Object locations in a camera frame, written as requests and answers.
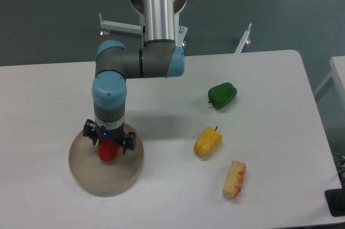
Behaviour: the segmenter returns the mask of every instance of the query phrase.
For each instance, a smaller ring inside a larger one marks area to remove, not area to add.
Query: wooden plate
[[[82,131],[74,139],[68,156],[70,169],[88,192],[102,197],[114,196],[129,188],[139,175],[144,157],[142,141],[128,124],[125,124],[124,130],[136,133],[136,147],[125,154],[120,149],[116,158],[108,163],[99,158],[98,143],[93,145],[88,137],[82,135]]]

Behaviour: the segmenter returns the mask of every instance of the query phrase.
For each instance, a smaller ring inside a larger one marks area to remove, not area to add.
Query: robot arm
[[[126,79],[176,77],[184,72],[184,52],[175,44],[174,0],[144,0],[146,43],[126,51],[121,42],[104,41],[98,48],[92,85],[95,122],[87,120],[84,136],[96,144],[108,139],[123,148],[135,148],[135,133],[125,133]]]

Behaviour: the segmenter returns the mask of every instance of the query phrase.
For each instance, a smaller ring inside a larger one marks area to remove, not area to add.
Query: black cable
[[[338,155],[338,154],[332,154],[332,155],[340,158],[341,165],[345,164],[345,156]]]

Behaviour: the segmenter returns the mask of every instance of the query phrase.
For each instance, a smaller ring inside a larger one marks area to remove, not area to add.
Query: white table
[[[331,70],[314,91],[315,101],[318,102],[334,84],[345,108],[345,56],[332,57],[329,64]]]
[[[295,51],[186,57],[180,78],[127,81],[126,122],[145,159],[121,195],[84,191],[70,145],[93,118],[94,63],[0,68],[1,228],[279,228],[339,223],[324,190],[340,188],[300,55]],[[220,111],[208,89],[229,81]],[[223,142],[193,153],[207,126]],[[222,196],[232,160],[247,164],[235,201]]]

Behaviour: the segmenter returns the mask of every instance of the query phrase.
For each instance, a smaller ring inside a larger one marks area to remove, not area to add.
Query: metal bracket
[[[235,54],[241,53],[243,50],[243,47],[251,43],[250,38],[249,38],[251,27],[252,27],[252,23],[249,23],[248,29],[243,33],[242,39],[235,50]]]

